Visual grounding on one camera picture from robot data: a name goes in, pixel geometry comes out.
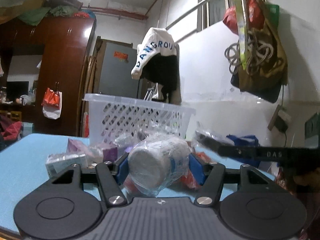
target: gray door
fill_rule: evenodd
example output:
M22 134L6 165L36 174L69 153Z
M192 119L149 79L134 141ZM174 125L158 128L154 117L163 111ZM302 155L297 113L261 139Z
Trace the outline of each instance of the gray door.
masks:
M131 70L136 61L136 49L108 43L104 54L98 93L137 98L139 82L131 77Z

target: window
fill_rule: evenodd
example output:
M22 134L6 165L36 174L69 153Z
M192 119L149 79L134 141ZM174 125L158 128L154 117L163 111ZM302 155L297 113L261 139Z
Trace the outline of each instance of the window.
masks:
M226 9L234 6L234 0L211 0L198 9L197 31L223 20Z

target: hanging hoodie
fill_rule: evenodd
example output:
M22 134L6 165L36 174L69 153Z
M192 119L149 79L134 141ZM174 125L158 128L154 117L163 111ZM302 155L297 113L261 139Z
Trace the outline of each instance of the hanging hoodie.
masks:
M133 79L146 78L162 85L161 92L164 99L178 85L177 49L172 36L166 29L150 28L138 45L137 63L131 71Z

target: black circular disc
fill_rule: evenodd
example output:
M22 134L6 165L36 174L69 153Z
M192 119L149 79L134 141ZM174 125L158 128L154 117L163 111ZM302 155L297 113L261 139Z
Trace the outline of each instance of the black circular disc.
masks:
M59 240L87 231L101 214L100 202L87 192L32 192L16 205L13 218L31 238Z
M220 203L220 216L244 237L278 240L299 232L307 212L304 205L289 193L237 191Z

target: metal screw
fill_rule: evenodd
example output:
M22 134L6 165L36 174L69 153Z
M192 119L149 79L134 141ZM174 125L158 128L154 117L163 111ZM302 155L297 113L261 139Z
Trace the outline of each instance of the metal screw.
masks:
M113 196L113 197L110 197L108 200L113 205L121 204L124 201L123 197L121 196Z
M200 205L209 205L212 203L212 199L209 197L200 197L200 198L197 198L197 202Z

